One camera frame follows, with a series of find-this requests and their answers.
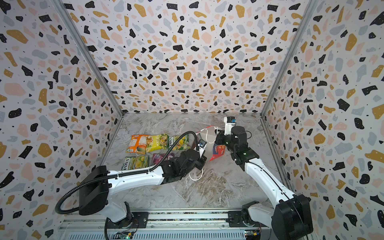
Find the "red paper gift bag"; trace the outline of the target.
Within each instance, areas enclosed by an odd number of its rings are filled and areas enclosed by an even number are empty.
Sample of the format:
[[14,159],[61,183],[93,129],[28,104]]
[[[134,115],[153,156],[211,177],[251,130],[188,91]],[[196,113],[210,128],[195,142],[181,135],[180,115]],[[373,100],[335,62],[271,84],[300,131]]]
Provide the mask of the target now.
[[225,153],[226,146],[215,143],[219,130],[221,130],[219,127],[211,125],[197,132],[198,140],[206,142],[204,153],[204,156],[207,158],[206,163],[220,158]]

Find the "green yellow candy packet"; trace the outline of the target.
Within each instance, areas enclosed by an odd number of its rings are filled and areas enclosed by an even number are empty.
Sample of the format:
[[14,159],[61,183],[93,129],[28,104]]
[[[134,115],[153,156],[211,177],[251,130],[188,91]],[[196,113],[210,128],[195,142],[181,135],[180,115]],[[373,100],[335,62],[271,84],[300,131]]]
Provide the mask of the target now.
[[149,156],[147,155],[125,157],[124,164],[122,166],[122,171],[147,168],[148,165],[149,165]]

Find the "purple candy packet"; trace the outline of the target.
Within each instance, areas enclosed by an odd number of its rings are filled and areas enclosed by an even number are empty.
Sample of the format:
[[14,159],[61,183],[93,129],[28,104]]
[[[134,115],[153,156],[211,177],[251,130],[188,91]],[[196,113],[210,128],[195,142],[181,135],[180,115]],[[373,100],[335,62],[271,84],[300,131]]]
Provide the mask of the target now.
[[[151,161],[151,165],[152,166],[155,166],[157,165],[165,156],[166,154],[153,154],[153,157],[152,157],[152,161]],[[165,161],[169,161],[170,159],[174,158],[175,157],[175,154],[173,153],[170,153]]]

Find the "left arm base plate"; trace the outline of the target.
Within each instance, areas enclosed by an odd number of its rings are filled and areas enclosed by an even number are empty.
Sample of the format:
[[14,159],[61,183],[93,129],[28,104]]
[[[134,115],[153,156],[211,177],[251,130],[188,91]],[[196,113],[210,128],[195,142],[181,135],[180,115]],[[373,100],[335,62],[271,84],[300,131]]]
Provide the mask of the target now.
[[107,221],[107,229],[145,229],[149,219],[149,212],[133,212],[132,217],[127,217],[117,223]]

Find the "yellow-green snack packet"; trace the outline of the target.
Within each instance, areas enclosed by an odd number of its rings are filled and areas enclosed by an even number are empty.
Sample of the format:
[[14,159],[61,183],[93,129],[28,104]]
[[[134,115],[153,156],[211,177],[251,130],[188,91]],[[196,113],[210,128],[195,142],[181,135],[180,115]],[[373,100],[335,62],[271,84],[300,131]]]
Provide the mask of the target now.
[[147,136],[146,139],[146,152],[168,149],[169,136],[167,134]]

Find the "orange fruit candy packet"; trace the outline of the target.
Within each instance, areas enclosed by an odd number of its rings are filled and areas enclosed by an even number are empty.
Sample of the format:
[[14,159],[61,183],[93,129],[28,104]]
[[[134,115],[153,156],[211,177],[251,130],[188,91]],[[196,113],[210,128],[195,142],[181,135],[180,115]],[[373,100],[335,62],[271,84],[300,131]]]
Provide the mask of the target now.
[[147,149],[148,136],[149,135],[132,135],[126,152],[144,155]]

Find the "green snack box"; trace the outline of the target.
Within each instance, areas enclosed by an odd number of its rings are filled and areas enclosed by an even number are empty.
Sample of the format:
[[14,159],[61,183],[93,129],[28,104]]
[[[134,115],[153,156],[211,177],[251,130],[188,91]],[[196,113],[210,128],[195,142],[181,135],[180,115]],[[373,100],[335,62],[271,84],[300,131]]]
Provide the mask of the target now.
[[[168,149],[180,138],[180,136],[169,136]],[[172,151],[182,151],[189,149],[189,136],[185,135],[172,148]]]

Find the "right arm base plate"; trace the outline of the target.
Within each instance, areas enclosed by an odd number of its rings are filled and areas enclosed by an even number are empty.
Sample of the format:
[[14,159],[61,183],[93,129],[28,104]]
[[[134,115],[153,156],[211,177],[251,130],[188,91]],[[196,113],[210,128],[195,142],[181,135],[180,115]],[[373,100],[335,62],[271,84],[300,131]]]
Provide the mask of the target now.
[[251,220],[244,211],[229,211],[228,218],[226,222],[229,224],[231,228],[259,228],[266,227],[264,224],[260,222],[255,222]]

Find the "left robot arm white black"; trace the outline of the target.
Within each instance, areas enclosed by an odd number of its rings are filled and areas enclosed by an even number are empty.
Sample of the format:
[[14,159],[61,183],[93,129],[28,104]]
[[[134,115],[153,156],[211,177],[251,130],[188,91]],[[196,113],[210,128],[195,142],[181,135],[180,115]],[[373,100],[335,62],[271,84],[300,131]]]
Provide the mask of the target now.
[[134,215],[127,202],[116,202],[114,194],[143,186],[157,186],[177,182],[186,177],[193,169],[202,170],[207,158],[205,150],[200,148],[188,149],[179,157],[164,160],[154,169],[144,168],[129,171],[108,171],[106,166],[96,168],[95,173],[89,174],[84,183],[101,177],[111,177],[119,174],[129,174],[108,180],[100,180],[84,186],[79,190],[79,214],[88,216],[103,215],[115,224],[129,225]]

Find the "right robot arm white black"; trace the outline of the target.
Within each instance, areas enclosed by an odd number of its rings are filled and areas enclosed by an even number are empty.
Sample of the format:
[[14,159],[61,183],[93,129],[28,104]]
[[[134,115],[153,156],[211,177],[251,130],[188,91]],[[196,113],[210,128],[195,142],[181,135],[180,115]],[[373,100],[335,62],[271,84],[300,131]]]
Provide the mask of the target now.
[[313,232],[309,199],[293,193],[268,170],[260,156],[249,147],[244,127],[218,130],[215,143],[228,148],[236,165],[256,181],[272,204],[271,207],[258,201],[245,204],[237,216],[229,214],[228,223],[247,227],[258,225],[249,239],[258,239],[263,226],[270,228],[279,240],[299,240]]

